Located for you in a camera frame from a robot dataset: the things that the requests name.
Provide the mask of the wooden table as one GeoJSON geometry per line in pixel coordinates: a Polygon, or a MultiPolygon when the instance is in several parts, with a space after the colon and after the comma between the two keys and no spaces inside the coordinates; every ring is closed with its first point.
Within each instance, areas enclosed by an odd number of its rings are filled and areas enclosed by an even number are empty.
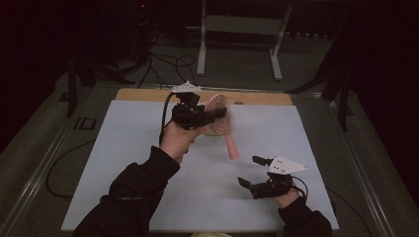
{"type": "MultiPolygon", "coordinates": [[[[123,88],[117,92],[116,99],[120,101],[148,101],[164,102],[170,94],[168,89],[132,89],[123,88]]],[[[230,104],[236,105],[269,105],[292,106],[293,101],[287,94],[248,92],[248,91],[220,91],[206,90],[198,92],[202,102],[208,101],[214,95],[221,94],[227,97],[230,104]]]]}

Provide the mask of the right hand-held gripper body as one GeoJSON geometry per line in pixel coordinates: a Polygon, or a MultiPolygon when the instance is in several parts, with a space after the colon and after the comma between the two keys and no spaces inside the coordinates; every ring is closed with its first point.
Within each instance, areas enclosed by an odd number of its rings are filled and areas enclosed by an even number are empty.
{"type": "Polygon", "coordinates": [[[280,197],[289,192],[290,189],[297,190],[303,198],[307,198],[308,188],[304,181],[301,181],[304,190],[298,188],[293,180],[293,173],[307,171],[308,167],[295,161],[276,156],[268,167],[268,180],[265,183],[251,185],[250,192],[253,199],[280,197]]]}

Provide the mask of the white metal stand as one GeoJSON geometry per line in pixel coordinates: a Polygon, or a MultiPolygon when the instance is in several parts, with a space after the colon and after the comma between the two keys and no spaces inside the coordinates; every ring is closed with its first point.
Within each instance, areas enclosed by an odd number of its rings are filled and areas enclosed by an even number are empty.
{"type": "Polygon", "coordinates": [[[206,71],[207,32],[222,32],[236,34],[254,34],[275,36],[276,44],[269,49],[274,79],[282,81],[283,75],[279,63],[279,50],[286,33],[289,18],[293,9],[291,4],[285,7],[285,13],[280,19],[210,15],[207,13],[208,0],[202,0],[200,49],[198,55],[197,74],[203,76],[206,71]]]}

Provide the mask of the small black frame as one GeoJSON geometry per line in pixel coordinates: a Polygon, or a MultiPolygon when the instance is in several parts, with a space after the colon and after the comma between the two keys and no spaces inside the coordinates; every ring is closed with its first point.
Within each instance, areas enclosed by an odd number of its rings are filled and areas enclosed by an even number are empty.
{"type": "Polygon", "coordinates": [[[74,130],[93,130],[96,126],[95,118],[78,118],[73,126],[74,130]]]}

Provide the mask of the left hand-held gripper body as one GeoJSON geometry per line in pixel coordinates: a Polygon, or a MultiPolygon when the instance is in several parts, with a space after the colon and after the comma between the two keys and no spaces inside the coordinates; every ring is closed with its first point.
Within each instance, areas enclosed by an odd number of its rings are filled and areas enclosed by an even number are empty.
{"type": "Polygon", "coordinates": [[[205,126],[209,123],[205,106],[199,104],[201,91],[200,86],[195,86],[189,81],[174,86],[171,92],[180,100],[172,109],[172,121],[183,127],[185,130],[205,126]]]}

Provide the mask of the person's left hand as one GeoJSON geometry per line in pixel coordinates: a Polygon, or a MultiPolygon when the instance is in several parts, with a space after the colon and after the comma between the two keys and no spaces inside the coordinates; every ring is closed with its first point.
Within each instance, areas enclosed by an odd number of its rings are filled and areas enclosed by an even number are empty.
{"type": "Polygon", "coordinates": [[[183,156],[187,153],[195,138],[205,131],[205,126],[185,130],[177,123],[171,121],[164,129],[159,147],[177,163],[181,163],[183,156]]]}

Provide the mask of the metal floor rail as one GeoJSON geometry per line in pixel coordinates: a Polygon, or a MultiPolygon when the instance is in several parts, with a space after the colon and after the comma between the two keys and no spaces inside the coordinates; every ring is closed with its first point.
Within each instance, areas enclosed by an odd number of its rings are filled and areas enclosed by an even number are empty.
{"type": "Polygon", "coordinates": [[[356,180],[368,206],[369,212],[375,222],[379,236],[395,237],[392,227],[390,226],[384,210],[380,204],[379,198],[359,159],[355,146],[350,139],[348,132],[342,128],[340,122],[337,119],[338,108],[336,104],[332,101],[325,101],[324,105],[332,118],[332,123],[337,129],[337,133],[345,144],[346,150],[349,154],[349,162],[352,166],[356,180]]]}
{"type": "Polygon", "coordinates": [[[93,90],[83,88],[76,94],[71,116],[67,104],[58,100],[62,92],[47,98],[0,153],[0,237],[13,235],[93,90]]]}

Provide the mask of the pink hairbrush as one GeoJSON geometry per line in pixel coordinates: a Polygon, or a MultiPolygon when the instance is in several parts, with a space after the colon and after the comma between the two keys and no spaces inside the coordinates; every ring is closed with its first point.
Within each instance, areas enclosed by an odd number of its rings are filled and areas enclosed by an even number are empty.
{"type": "Polygon", "coordinates": [[[236,144],[232,136],[234,122],[227,98],[224,95],[216,94],[212,98],[210,98],[205,105],[205,111],[213,111],[215,109],[223,108],[226,108],[225,117],[218,118],[214,123],[210,123],[209,125],[224,126],[229,128],[229,131],[224,135],[224,138],[227,146],[228,156],[230,159],[235,160],[239,157],[239,152],[237,150],[236,144]]]}

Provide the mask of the person's right hand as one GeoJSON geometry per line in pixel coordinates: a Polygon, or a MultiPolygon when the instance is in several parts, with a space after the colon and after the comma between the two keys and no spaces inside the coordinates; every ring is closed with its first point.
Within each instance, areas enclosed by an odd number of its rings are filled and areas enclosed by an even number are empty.
{"type": "Polygon", "coordinates": [[[285,208],[292,204],[299,198],[299,193],[295,189],[290,189],[289,192],[280,197],[274,197],[273,201],[278,205],[279,208],[285,208]]]}

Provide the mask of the white table mat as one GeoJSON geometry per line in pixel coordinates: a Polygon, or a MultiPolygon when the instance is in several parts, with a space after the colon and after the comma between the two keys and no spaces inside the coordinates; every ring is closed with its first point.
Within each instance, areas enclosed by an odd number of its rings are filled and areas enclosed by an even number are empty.
{"type": "MultiPolygon", "coordinates": [[[[159,102],[113,101],[63,220],[74,229],[105,195],[129,164],[143,163],[158,140],[162,111],[159,102]]],[[[333,228],[339,226],[323,180],[294,106],[233,105],[232,135],[239,157],[228,156],[221,136],[202,135],[191,145],[180,171],[170,179],[150,221],[153,232],[276,232],[283,228],[274,202],[254,199],[240,187],[267,180],[267,169],[254,156],[284,157],[304,165],[296,173],[308,190],[307,204],[320,211],[333,228]]]]}

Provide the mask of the black stand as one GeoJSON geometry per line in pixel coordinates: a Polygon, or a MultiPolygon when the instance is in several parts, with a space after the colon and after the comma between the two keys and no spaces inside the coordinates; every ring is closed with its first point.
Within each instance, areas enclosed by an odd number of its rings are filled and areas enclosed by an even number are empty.
{"type": "Polygon", "coordinates": [[[337,120],[343,130],[347,130],[346,116],[348,112],[348,96],[351,79],[351,64],[356,40],[353,34],[341,32],[333,41],[328,52],[312,80],[296,88],[286,90],[286,94],[300,94],[323,82],[326,83],[321,92],[323,101],[333,102],[338,99],[337,120]]]}
{"type": "Polygon", "coordinates": [[[59,98],[60,102],[67,103],[66,116],[70,118],[77,109],[77,79],[80,79],[83,85],[93,87],[96,83],[96,78],[92,73],[94,70],[118,83],[131,85],[132,81],[125,79],[123,74],[128,74],[138,68],[139,64],[136,63],[129,67],[114,69],[85,55],[70,55],[67,60],[67,92],[59,98]]]}

